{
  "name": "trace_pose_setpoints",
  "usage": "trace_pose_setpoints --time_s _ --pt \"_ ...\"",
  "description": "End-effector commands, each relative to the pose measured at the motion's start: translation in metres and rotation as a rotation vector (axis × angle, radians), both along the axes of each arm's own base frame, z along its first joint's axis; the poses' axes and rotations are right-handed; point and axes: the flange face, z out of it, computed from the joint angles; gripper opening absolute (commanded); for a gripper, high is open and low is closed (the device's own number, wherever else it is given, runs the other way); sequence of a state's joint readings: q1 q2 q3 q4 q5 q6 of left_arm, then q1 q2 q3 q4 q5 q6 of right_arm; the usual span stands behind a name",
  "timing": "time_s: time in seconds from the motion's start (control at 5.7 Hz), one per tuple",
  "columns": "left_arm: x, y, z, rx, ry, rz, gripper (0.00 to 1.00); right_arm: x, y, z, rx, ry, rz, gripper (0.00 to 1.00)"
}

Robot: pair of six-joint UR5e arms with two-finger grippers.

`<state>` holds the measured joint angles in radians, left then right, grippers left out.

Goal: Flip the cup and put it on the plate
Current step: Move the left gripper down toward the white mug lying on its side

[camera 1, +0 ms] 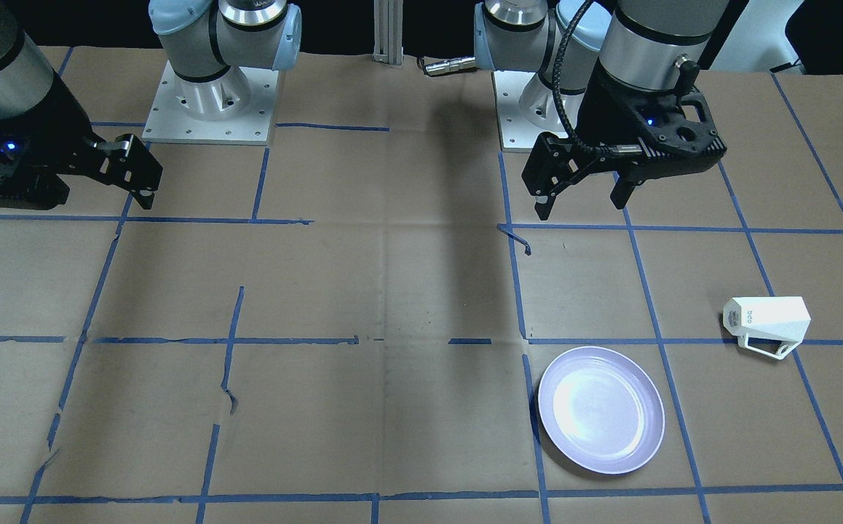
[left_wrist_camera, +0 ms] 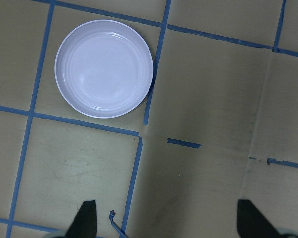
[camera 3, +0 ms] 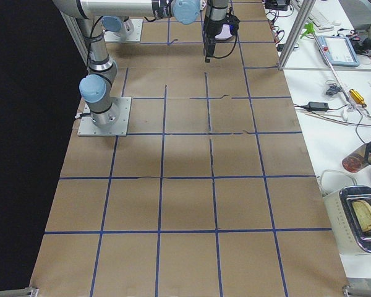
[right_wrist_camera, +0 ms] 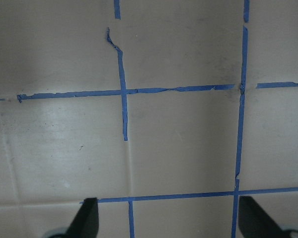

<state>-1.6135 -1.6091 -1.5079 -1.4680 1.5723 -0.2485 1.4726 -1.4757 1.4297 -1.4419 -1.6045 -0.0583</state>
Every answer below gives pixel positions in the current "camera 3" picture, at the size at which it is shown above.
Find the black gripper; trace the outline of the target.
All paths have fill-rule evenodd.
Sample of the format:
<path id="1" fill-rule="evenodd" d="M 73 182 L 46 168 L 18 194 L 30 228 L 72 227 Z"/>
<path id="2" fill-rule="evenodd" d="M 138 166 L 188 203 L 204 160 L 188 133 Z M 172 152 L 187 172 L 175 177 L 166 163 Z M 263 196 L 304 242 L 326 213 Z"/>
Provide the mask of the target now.
<path id="1" fill-rule="evenodd" d="M 233 14 L 226 14 L 223 20 L 215 21 L 206 16 L 203 25 L 203 45 L 205 51 L 205 62 L 209 63 L 211 59 L 224 59 L 232 54 L 236 47 L 238 39 L 238 29 L 240 20 Z M 224 56 L 215 56 L 216 36 L 220 33 L 223 25 L 228 25 L 230 34 L 235 37 L 230 52 Z"/>

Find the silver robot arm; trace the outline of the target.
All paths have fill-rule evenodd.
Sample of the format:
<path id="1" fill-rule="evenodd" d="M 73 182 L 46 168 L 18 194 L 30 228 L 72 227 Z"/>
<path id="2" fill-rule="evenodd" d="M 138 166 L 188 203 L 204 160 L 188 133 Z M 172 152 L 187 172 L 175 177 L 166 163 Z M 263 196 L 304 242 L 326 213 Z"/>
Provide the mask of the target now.
<path id="1" fill-rule="evenodd" d="M 90 109 L 96 127 L 110 127 L 118 119 L 120 109 L 109 96 L 116 78 L 117 64 L 109 55 L 104 29 L 126 36 L 123 20 L 152 17 L 156 20 L 174 17 L 188 25 L 201 9 L 200 1 L 54 1 L 65 15 L 76 19 L 87 47 L 88 75 L 80 81 L 82 98 Z"/>
<path id="2" fill-rule="evenodd" d="M 237 36 L 239 19 L 232 14 L 228 5 L 228 1 L 207 1 L 203 21 L 206 63 L 211 59 L 220 59 L 219 56 L 215 56 L 215 37 L 220 34 L 224 25 L 229 26 L 231 35 Z M 200 1 L 96 1 L 88 5 L 92 14 L 103 17 L 105 29 L 114 32 L 124 40 L 130 30 L 125 19 L 132 15 L 143 16 L 149 22 L 174 17 L 178 22 L 188 25 L 195 22 L 200 7 Z"/>

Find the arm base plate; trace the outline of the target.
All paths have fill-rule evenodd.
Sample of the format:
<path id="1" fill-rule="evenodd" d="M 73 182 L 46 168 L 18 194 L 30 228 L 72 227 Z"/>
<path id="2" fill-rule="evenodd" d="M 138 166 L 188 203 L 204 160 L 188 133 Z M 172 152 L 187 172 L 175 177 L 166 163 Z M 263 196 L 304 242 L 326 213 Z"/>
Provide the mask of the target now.
<path id="1" fill-rule="evenodd" d="M 85 104 L 80 118 L 77 135 L 79 137 L 125 137 L 129 126 L 131 97 L 111 97 L 111 108 L 105 113 L 92 113 Z"/>
<path id="2" fill-rule="evenodd" d="M 142 37 L 142 19 L 129 19 L 125 22 L 125 27 L 130 30 L 125 35 L 119 33 L 106 31 L 104 34 L 104 40 L 106 43 L 140 43 Z"/>

